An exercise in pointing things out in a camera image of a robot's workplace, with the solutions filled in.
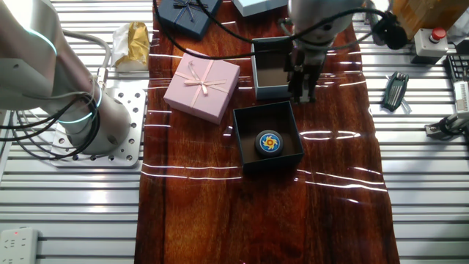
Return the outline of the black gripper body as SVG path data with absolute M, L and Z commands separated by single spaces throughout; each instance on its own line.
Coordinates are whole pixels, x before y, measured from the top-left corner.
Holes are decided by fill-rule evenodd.
M 317 82 L 324 64 L 325 53 L 321 51 L 293 49 L 289 53 L 286 63 L 287 80 L 291 81 L 294 73 L 299 72 L 304 75 L 305 80 Z

